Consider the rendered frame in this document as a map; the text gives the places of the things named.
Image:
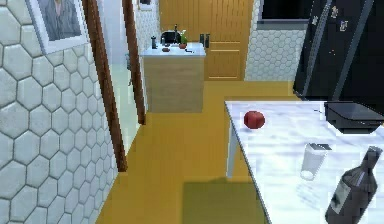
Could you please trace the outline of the red apple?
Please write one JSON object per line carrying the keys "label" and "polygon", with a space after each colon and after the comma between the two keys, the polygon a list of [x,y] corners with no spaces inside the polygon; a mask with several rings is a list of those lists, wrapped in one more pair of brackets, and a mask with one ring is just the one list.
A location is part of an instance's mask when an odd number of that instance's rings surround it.
{"label": "red apple", "polygon": [[265,117],[261,112],[248,111],[244,115],[244,125],[249,129],[259,129],[265,124]]}

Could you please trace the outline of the wooden kitchen counter cabinet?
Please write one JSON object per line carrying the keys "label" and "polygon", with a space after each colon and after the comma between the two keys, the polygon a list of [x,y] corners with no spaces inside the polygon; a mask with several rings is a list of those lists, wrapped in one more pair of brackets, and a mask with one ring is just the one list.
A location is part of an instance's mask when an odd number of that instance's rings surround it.
{"label": "wooden kitchen counter cabinet", "polygon": [[148,111],[152,113],[201,113],[203,108],[205,49],[190,42],[143,51],[143,74]]}

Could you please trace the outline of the black toaster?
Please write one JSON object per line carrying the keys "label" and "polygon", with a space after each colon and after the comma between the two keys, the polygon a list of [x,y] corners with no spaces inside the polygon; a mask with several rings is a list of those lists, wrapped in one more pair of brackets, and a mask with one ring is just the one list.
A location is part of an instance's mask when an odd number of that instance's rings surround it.
{"label": "black toaster", "polygon": [[180,42],[180,34],[175,31],[165,31],[162,33],[161,38],[166,44],[174,44]]}

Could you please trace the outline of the wooden room door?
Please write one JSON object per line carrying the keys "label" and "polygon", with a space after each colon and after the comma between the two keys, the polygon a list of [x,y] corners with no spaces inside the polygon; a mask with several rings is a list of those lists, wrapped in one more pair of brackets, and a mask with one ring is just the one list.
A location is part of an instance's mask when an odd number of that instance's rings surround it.
{"label": "wooden room door", "polygon": [[243,81],[254,0],[159,0],[161,30],[204,35],[205,80]]}

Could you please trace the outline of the white marble table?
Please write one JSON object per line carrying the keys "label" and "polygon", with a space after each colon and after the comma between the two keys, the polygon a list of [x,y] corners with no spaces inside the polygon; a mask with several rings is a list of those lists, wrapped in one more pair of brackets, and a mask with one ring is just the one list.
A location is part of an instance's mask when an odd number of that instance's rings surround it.
{"label": "white marble table", "polygon": [[[239,148],[261,201],[266,224],[327,224],[325,212],[342,174],[358,166],[367,149],[383,150],[373,173],[378,189],[359,224],[384,224],[384,127],[371,134],[342,134],[328,124],[316,101],[227,101],[230,119],[226,176]],[[244,125],[248,111],[261,112],[259,129]],[[301,178],[305,146],[328,144],[313,181]]]}

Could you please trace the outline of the clear drinking glass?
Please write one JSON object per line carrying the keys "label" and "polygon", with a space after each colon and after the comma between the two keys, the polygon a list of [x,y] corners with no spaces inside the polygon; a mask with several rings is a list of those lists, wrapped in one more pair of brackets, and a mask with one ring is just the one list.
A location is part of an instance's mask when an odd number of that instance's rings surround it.
{"label": "clear drinking glass", "polygon": [[325,157],[331,151],[328,144],[308,143],[305,146],[303,161],[300,171],[302,179],[313,181]]}

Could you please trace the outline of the dark window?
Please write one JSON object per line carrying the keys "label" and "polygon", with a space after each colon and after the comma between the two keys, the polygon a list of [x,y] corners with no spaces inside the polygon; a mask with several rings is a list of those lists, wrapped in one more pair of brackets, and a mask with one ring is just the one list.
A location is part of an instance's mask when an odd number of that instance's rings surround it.
{"label": "dark window", "polygon": [[262,24],[304,23],[314,0],[260,0],[258,21]]}

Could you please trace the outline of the black square bowl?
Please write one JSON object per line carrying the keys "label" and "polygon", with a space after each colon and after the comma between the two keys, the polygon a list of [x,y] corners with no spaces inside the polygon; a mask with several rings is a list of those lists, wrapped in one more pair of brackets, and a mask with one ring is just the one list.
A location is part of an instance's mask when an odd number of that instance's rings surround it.
{"label": "black square bowl", "polygon": [[343,134],[370,134],[384,123],[383,115],[359,103],[328,101],[324,108],[327,122]]}

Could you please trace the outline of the framed portrait picture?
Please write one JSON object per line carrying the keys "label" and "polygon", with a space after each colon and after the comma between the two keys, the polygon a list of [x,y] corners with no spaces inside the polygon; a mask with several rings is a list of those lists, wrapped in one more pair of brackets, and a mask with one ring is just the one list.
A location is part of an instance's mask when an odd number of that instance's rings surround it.
{"label": "framed portrait picture", "polygon": [[25,0],[44,55],[89,42],[82,0]]}

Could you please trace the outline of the black fridge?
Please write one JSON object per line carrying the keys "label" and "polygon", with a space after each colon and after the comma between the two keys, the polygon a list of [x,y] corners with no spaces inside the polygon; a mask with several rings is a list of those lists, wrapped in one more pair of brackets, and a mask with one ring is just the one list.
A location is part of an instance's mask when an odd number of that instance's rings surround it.
{"label": "black fridge", "polygon": [[314,0],[293,91],[384,115],[384,0]]}

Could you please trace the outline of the dark glass bottle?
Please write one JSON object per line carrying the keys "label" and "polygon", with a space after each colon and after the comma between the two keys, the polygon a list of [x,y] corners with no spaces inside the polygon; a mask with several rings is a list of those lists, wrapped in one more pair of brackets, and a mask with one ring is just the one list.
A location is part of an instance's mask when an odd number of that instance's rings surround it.
{"label": "dark glass bottle", "polygon": [[325,213],[327,224],[359,223],[378,188],[373,169],[382,152],[370,146],[360,165],[341,176]]}

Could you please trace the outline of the brown wooden doorway frame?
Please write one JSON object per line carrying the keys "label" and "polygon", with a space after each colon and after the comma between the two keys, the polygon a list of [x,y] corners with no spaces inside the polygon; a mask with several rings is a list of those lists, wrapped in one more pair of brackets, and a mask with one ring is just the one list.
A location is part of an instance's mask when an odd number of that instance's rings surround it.
{"label": "brown wooden doorway frame", "polygon": [[[133,93],[136,103],[137,118],[138,123],[144,125],[146,123],[145,105],[141,81],[133,4],[132,0],[121,0],[121,2],[125,25],[125,35],[127,37],[128,51],[130,56],[131,81],[133,83]],[[119,172],[126,172],[127,160],[123,146],[122,133],[113,92],[112,79],[109,71],[97,0],[82,0],[82,5],[85,10],[85,21],[89,32],[90,43],[98,75],[98,83],[100,85],[101,95],[105,106],[117,168]]]}

